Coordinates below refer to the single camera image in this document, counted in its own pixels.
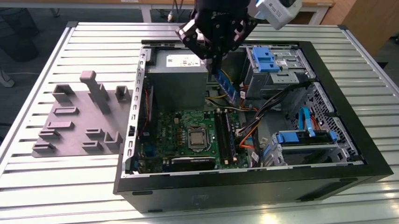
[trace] motherboard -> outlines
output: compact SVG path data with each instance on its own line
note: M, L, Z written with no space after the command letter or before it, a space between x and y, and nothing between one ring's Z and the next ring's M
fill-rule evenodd
M158 114L157 142L145 143L142 146L145 173L167 172L166 166L171 160L185 163L187 158L213 159L214 169L249 167L246 151L230 154L227 150L221 149L221 114L227 116L230 131L234 132L241 125L235 111L181 111ZM235 150L235 139L231 148Z

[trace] metal slotted table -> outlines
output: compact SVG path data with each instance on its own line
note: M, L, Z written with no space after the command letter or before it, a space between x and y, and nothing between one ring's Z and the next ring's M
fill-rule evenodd
M30 154L61 83L75 91L83 70L106 89L134 87L142 39L177 39L166 23L79 23L67 27L0 147L0 223L397 223L399 220L399 94L348 30L259 25L249 40L311 41L396 174L307 203L141 214L113 194L118 155L34 158Z

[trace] expansion slot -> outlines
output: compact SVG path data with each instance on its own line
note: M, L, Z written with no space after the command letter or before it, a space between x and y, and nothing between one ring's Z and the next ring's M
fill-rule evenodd
M229 112L218 109L215 111L215 127L218 134L219 156L221 163L229 164L229 162L237 161L237 148L234 141L234 133L231 130Z

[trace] gray base plate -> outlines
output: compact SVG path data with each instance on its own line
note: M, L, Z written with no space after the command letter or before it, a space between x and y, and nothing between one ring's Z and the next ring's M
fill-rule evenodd
M117 132L121 133L123 139L126 137L127 131L127 121L130 116L131 102L118 102L115 91L107 91L110 100L109 105L111 108L111 113L105 115L93 102L89 93L90 91L75 91L75 95L70 95L71 104L61 105L57 101L49 119L46 121L46 126L43 130L49 130L47 126L50 122L73 122L74 127L66 129L57 129L61 134L59 139L43 140L38 139L37 144L51 143L57 149L54 152L38 153L33 151L34 157L58 157L58 156L75 156L75 155L105 155L105 154L118 154L118 150L110 150L105 144L105 137L89 138L86 135L86 130L89 128L102 128L103 132L109 132L115 139ZM79 109L79 114L69 115L55 115L54 112L58 108L75 106ZM82 148L83 142L98 140L102 145L102 150L86 151Z

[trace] cpu socket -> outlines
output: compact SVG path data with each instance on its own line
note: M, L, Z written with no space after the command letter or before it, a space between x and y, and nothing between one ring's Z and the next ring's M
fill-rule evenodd
M194 152L202 152L209 146L209 135L206 127L190 127L189 134L189 148Z

